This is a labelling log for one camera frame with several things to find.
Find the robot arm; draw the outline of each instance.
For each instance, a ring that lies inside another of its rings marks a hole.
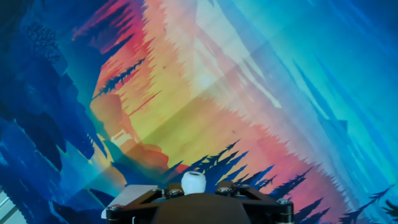
[[[293,223],[293,203],[275,201],[248,186],[221,181],[214,194],[196,193],[186,183],[153,189],[127,205],[106,209],[107,224],[250,224]]]

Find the bolt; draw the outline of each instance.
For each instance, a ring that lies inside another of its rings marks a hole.
[[[276,201],[279,205],[288,205],[290,204],[290,200],[284,199],[284,198],[280,198]]]
[[[123,205],[111,205],[108,208],[106,208],[107,210],[112,210],[112,211],[119,211],[123,208]]]
[[[176,196],[178,194],[182,193],[180,189],[172,189],[170,190],[170,195]]]
[[[230,189],[229,187],[220,187],[219,189],[217,189],[217,191],[219,192],[219,193],[228,193],[228,192],[230,192],[230,191],[232,191],[232,189]]]

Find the white cylinder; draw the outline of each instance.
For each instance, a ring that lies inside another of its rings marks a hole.
[[[195,193],[205,193],[206,177],[204,174],[196,171],[186,172],[182,177],[181,187],[185,195],[195,194]]]

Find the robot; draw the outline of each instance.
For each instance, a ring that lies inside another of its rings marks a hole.
[[[206,177],[186,172],[181,183],[154,188],[139,197],[120,194],[106,208],[107,224],[293,224],[290,200],[275,201],[248,185],[221,181],[213,194],[204,193]],[[130,198],[129,203],[115,204]]]

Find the painted wall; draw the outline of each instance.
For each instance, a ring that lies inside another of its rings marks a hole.
[[[198,169],[297,223],[398,217],[398,3],[1,3],[0,184],[28,223],[104,223]]]

